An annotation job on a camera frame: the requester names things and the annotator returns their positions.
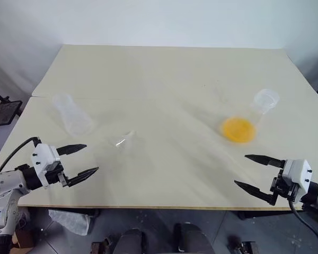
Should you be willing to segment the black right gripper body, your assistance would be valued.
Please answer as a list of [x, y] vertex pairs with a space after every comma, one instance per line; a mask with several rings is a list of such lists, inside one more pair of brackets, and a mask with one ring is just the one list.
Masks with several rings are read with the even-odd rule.
[[295, 202], [296, 196], [299, 191], [299, 184], [293, 183], [290, 180], [285, 180], [282, 176], [284, 170], [281, 169], [272, 181], [270, 191], [272, 192], [272, 197], [269, 204], [275, 204], [278, 196], [286, 198], [288, 201]]

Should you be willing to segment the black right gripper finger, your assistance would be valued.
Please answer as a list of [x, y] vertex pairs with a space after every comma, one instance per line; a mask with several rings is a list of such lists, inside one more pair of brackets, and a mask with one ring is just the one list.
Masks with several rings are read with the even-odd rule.
[[266, 194], [262, 191], [260, 191], [259, 188], [254, 187], [252, 185], [240, 182], [235, 180], [234, 183], [239, 186], [240, 188], [242, 188], [244, 191], [246, 191], [247, 193], [249, 193], [250, 195], [259, 198], [265, 202], [267, 202], [268, 204], [274, 206], [277, 200], [277, 196], [275, 196], [274, 194]]
[[284, 165], [286, 163], [285, 160], [279, 160], [264, 155], [245, 155], [245, 157], [259, 164], [266, 166], [270, 165], [277, 168], [284, 168]]

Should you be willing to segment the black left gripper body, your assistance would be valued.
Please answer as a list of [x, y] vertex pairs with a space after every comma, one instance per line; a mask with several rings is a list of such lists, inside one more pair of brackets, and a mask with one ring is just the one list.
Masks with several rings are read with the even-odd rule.
[[55, 184], [55, 183], [61, 183], [62, 187], [65, 187], [68, 185], [67, 183], [67, 176], [64, 173], [64, 168], [61, 164], [61, 162], [51, 171], [48, 171], [45, 174], [46, 180], [49, 185]]

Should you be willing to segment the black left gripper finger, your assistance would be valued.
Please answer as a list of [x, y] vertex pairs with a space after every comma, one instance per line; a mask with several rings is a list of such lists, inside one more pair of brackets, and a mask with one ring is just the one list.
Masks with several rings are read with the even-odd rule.
[[68, 187], [72, 187], [74, 185], [77, 185], [85, 180], [87, 180], [88, 178], [90, 178], [97, 170], [99, 169], [99, 167], [95, 167], [95, 168], [91, 168], [91, 169], [87, 169], [85, 171], [80, 172], [76, 177], [73, 177], [71, 179], [69, 179], [68, 177], [64, 177], [64, 184], [63, 186], [68, 186]]
[[86, 148], [87, 145], [85, 144], [70, 144], [67, 146], [63, 146], [57, 149], [57, 153], [62, 156], [62, 155], [70, 155], [72, 153], [78, 152], [84, 148]]

